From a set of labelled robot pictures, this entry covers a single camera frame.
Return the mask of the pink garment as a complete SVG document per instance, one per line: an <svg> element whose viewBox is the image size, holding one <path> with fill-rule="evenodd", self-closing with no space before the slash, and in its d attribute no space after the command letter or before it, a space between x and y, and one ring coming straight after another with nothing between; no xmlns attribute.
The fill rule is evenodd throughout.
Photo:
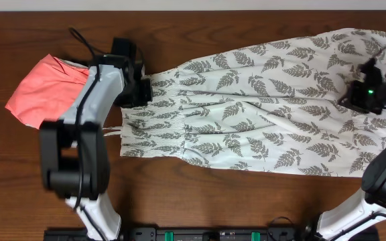
<svg viewBox="0 0 386 241"><path fill-rule="evenodd" d="M5 108L22 124L38 129L71 107L88 75L86 66L48 54L20 82Z"/></svg>

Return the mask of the white fern print dress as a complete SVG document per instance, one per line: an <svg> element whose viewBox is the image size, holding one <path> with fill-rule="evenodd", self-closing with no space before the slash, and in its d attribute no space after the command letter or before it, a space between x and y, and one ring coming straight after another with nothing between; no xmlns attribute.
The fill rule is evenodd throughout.
<svg viewBox="0 0 386 241"><path fill-rule="evenodd" d="M214 169L360 177L386 147L386 110L338 99L370 57L386 72L386 32L339 29L190 60L150 77L153 100L122 111L124 157Z"/></svg>

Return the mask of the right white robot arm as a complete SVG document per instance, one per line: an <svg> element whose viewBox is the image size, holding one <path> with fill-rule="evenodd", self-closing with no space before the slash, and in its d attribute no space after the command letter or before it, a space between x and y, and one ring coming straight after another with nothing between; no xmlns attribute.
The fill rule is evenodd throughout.
<svg viewBox="0 0 386 241"><path fill-rule="evenodd" d="M381 114L386 109L386 74L381 73L376 62L376 58L371 58L361 65L364 80L352 82L339 105L363 114ZM306 225L296 240L378 240L371 227L385 220L386 148L369 163L361 188Z"/></svg>

